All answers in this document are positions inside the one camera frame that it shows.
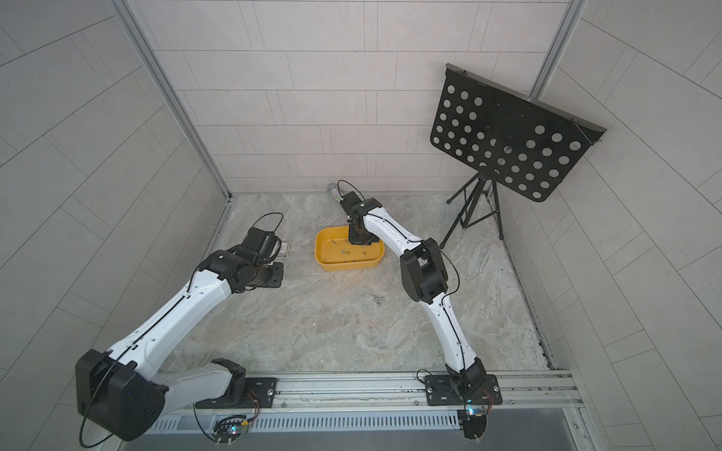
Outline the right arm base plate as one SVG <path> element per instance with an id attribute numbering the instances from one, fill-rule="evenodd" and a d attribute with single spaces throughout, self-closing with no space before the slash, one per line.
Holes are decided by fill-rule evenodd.
<path id="1" fill-rule="evenodd" d="M 477 385 L 449 374 L 428 374 L 422 379 L 429 406 L 489 406 L 503 403 L 498 378 L 487 374 Z"/>

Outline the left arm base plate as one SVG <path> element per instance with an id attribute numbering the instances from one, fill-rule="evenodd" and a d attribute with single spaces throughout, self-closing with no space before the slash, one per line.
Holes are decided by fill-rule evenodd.
<path id="1" fill-rule="evenodd" d="M 195 404 L 201 410 L 268 409 L 273 406 L 276 395 L 276 378 L 245 378 L 233 381 L 225 394 L 213 400 L 201 400 Z"/>

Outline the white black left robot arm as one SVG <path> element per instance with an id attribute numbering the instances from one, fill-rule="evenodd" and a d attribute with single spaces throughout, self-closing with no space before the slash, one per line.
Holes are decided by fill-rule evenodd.
<path id="1" fill-rule="evenodd" d="M 184 406 L 203 409 L 270 408 L 276 379 L 248 379 L 225 358 L 181 372 L 162 373 L 176 346 L 218 304 L 249 289 L 278 289 L 284 266 L 234 249 L 212 253 L 163 307 L 107 351 L 89 350 L 75 365 L 77 409 L 123 441 L 133 441 L 162 416 Z"/>

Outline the yellow plastic storage box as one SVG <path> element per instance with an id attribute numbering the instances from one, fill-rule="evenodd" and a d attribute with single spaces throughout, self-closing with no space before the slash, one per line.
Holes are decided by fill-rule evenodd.
<path id="1" fill-rule="evenodd" d="M 347 225 L 322 229 L 315 239 L 315 259 L 327 272 L 374 268 L 384 255 L 382 242 L 351 244 Z"/>

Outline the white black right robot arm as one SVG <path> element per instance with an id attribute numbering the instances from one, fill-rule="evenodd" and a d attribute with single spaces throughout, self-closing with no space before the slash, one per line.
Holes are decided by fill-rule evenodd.
<path id="1" fill-rule="evenodd" d="M 399 224 L 375 198 L 347 193 L 340 199 L 354 244 L 379 240 L 400 261 L 402 286 L 422 306 L 441 343 L 452 389 L 469 398 L 481 388 L 487 372 L 472 349 L 453 311 L 449 275 L 443 253 L 433 239 L 421 239 Z"/>

